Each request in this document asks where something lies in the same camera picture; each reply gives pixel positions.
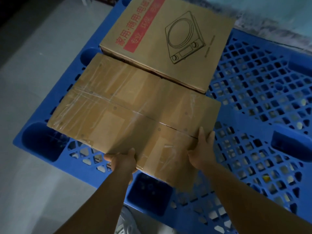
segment cardboard box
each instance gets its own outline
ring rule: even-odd
[[[63,98],[48,126],[104,153],[136,150],[137,168],[180,190],[197,171],[187,150],[199,126],[209,133],[221,103],[97,54]]]
[[[100,47],[205,93],[234,22],[181,0],[132,0]]]

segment printed line drawing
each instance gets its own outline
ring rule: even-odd
[[[206,46],[195,16],[190,11],[174,20],[165,31],[169,57],[173,64]]]

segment left hand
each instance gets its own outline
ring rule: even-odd
[[[136,161],[135,161],[135,149],[132,148],[128,151],[128,154],[105,154],[104,159],[111,162],[112,171],[122,171],[131,175],[130,182],[133,180],[132,173],[135,173]]]

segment white floor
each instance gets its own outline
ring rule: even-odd
[[[95,189],[12,141],[111,7],[30,0],[0,28],[0,233],[53,233]],[[134,210],[142,234],[172,233]]]

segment right hand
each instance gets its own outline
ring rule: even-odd
[[[205,137],[204,128],[199,128],[198,143],[194,150],[188,151],[190,163],[196,169],[202,170],[209,165],[215,165],[216,156],[213,152],[215,132],[210,132],[207,140]]]

